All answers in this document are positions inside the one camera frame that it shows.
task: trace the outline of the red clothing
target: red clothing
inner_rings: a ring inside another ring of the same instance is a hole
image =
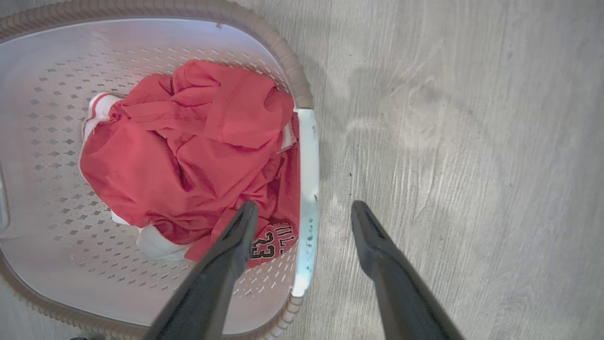
[[[174,78],[143,79],[115,104],[85,142],[80,168],[129,224],[152,224],[176,244],[196,241],[185,256],[194,261],[241,204],[255,201],[255,266],[298,236],[298,145],[281,151],[288,122],[297,134],[293,108],[270,78],[192,60]]]

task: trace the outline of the brown wicker rim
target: brown wicker rim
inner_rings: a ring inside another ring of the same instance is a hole
[[[297,108],[313,108],[310,85],[296,54],[262,17],[224,0],[72,0],[45,5],[0,19],[0,44],[19,36],[82,22],[124,18],[179,18],[215,21],[247,32],[279,61]],[[93,315],[50,301],[24,284],[0,252],[0,283],[32,309],[56,320],[123,340],[141,339],[147,327]],[[229,337],[238,340],[275,339],[294,321],[303,298],[289,295],[281,311],[253,332]]]

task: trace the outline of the gray wooden floor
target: gray wooden floor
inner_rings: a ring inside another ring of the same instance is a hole
[[[316,277],[283,339],[384,337],[354,199],[468,339],[604,339],[602,1],[240,2],[298,53],[320,120]],[[80,334],[0,306],[2,340]]]

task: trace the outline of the white laundry basket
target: white laundry basket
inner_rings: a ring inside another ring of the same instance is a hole
[[[127,94],[190,59],[254,70],[292,94],[300,121],[298,244],[236,283],[224,334],[272,339],[299,311],[318,227],[318,142],[304,71],[261,17],[232,2],[61,2],[0,21],[0,274],[32,308],[138,339],[192,262],[150,260],[78,171],[97,91]]]

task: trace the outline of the perforated basket bottom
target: perforated basket bottom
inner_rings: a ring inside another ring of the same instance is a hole
[[[144,76],[189,59],[244,67],[287,91],[283,71],[252,37],[214,22],[131,19],[80,24],[0,45],[0,160],[11,224],[1,249],[49,299],[148,325],[193,263],[150,260],[134,227],[113,223],[78,170],[81,126],[97,91],[125,95]],[[225,333],[262,326],[282,307],[296,247],[238,280]]]

